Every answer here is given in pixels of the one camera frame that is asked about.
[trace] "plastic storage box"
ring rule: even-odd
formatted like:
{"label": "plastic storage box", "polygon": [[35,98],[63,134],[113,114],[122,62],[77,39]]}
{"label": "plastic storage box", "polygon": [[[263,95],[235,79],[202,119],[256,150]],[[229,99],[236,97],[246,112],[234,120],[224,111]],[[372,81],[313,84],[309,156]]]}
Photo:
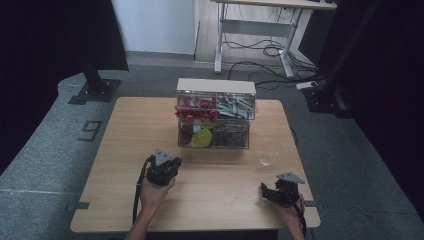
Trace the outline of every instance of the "plastic storage box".
{"label": "plastic storage box", "polygon": [[180,78],[175,108],[181,147],[249,148],[252,82]]}

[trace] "tape mark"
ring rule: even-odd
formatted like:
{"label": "tape mark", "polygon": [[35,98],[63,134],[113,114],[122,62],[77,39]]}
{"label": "tape mark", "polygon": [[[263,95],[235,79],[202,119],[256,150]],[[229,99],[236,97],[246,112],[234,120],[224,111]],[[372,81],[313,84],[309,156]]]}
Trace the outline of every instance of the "tape mark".
{"label": "tape mark", "polygon": [[86,133],[92,133],[91,138],[78,138],[78,141],[93,142],[99,132],[102,121],[87,121],[81,130]]}

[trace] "human arm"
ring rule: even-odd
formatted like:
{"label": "human arm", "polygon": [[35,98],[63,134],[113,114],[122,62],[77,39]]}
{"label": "human arm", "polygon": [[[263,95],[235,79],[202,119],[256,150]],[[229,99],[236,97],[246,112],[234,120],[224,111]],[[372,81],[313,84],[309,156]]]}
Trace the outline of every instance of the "human arm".
{"label": "human arm", "polygon": [[147,181],[147,179],[143,180],[140,194],[141,210],[125,240],[143,240],[146,237],[150,222],[165,200],[166,194],[174,185],[175,177],[165,187],[156,186]]}
{"label": "human arm", "polygon": [[[299,200],[296,202],[296,205],[302,212],[305,212],[304,202],[305,200],[303,199],[303,195],[299,193]],[[292,240],[304,240],[305,236],[303,236],[302,222],[300,221],[299,215],[297,214],[294,207],[284,207],[275,202],[273,202],[273,205],[275,206],[278,214],[281,217],[281,220],[286,226],[290,234],[290,238]]]}

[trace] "white desk frame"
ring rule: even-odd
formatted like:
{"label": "white desk frame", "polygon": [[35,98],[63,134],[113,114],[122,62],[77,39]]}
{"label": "white desk frame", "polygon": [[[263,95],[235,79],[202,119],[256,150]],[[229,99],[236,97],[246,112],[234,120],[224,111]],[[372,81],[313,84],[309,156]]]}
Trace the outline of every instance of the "white desk frame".
{"label": "white desk frame", "polygon": [[[223,33],[236,33],[246,35],[274,36],[287,38],[284,49],[280,50],[280,59],[283,63],[284,71],[288,78],[293,78],[293,71],[290,67],[288,53],[296,33],[299,19],[303,9],[322,9],[335,10],[335,3],[320,3],[307,0],[269,0],[269,1],[231,1],[231,0],[212,0],[220,5],[219,26],[218,26],[218,45],[215,50],[215,74],[221,73],[222,65],[222,35]],[[229,20],[225,18],[225,8],[227,4],[249,4],[260,6],[289,7],[294,8],[293,18],[290,23],[269,23],[269,22],[253,22],[244,20]]]}

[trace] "white wall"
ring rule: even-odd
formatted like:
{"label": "white wall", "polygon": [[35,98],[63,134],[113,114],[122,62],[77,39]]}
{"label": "white wall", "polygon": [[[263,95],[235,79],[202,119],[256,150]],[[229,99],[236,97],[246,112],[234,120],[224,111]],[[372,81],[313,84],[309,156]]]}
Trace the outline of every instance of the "white wall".
{"label": "white wall", "polygon": [[125,51],[194,54],[198,0],[112,0]]}

